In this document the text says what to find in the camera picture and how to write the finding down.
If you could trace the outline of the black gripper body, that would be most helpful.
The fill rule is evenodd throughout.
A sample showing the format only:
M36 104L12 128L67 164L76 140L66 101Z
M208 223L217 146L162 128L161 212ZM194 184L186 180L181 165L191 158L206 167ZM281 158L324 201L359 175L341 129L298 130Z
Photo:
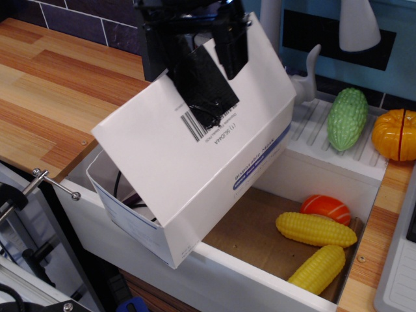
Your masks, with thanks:
M134 1L133 6L146 31L185 34L247 26L242 1Z

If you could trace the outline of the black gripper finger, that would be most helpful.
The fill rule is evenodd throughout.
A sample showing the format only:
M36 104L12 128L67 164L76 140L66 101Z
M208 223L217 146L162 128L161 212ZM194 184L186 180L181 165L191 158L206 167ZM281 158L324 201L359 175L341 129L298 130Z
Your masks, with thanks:
M142 39L145 78L154 81L167 71L175 81L179 66L194 50L189 34L175 24L143 24Z
M247 22L219 14L214 19L212 34L220 64L232 80L248 62Z

